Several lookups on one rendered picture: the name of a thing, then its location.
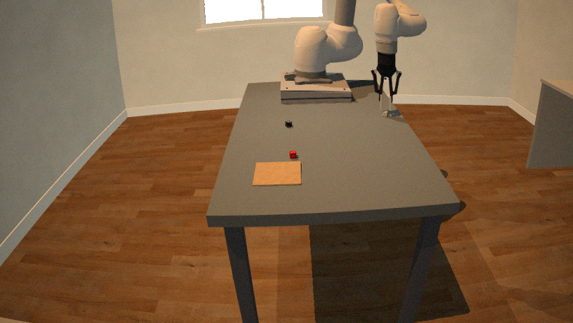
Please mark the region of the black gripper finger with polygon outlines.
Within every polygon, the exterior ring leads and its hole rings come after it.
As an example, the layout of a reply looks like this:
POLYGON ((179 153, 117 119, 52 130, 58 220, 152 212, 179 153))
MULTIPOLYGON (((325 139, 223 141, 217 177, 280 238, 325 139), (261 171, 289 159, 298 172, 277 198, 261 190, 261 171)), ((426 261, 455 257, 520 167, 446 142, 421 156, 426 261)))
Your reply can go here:
POLYGON ((377 89, 378 85, 377 85, 377 68, 372 69, 371 73, 373 75, 373 79, 374 79, 374 90, 376 93, 379 94, 379 101, 380 101, 380 109, 382 110, 382 89, 383 89, 383 83, 384 83, 384 69, 382 69, 382 76, 381 76, 381 82, 380 82, 380 88, 379 90, 377 89))
POLYGON ((392 76, 391 76, 391 71, 388 70, 388 77, 389 77, 389 110, 391 111, 391 107, 392 107, 392 101, 393 101, 393 95, 397 94, 397 89, 398 89, 398 85, 399 85, 399 78, 402 75, 402 73, 400 71, 396 71, 396 75, 397 75, 397 80, 396 80, 396 85, 395 85, 395 90, 392 90, 392 76))

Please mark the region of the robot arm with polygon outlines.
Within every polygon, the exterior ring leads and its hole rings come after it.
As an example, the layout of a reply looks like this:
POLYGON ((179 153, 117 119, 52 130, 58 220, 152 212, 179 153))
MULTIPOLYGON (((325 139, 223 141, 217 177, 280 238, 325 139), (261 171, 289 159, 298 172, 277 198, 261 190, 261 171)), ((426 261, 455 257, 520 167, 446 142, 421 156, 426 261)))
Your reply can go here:
MULTIPOLYGON (((302 27, 294 43, 294 71, 285 79, 302 84, 332 84, 326 65, 349 61, 361 54, 363 41, 354 24, 357 0, 337 0, 334 21, 327 31, 319 26, 302 27)), ((386 0, 374 12, 377 52, 397 53, 397 38, 418 36, 427 28, 426 19, 402 0, 386 0)))

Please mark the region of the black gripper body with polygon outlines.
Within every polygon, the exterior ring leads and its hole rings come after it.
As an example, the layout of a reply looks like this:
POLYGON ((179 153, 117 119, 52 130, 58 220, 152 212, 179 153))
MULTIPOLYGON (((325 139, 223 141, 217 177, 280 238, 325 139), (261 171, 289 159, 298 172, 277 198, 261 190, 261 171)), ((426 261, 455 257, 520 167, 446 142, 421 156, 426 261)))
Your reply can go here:
MULTIPOLYGON (((382 75, 384 69, 384 77, 388 77, 388 70, 391 71, 391 76, 397 71, 395 67, 396 54, 381 54, 378 52, 378 65, 377 71, 382 75)), ((389 78, 389 77, 388 77, 389 78)))

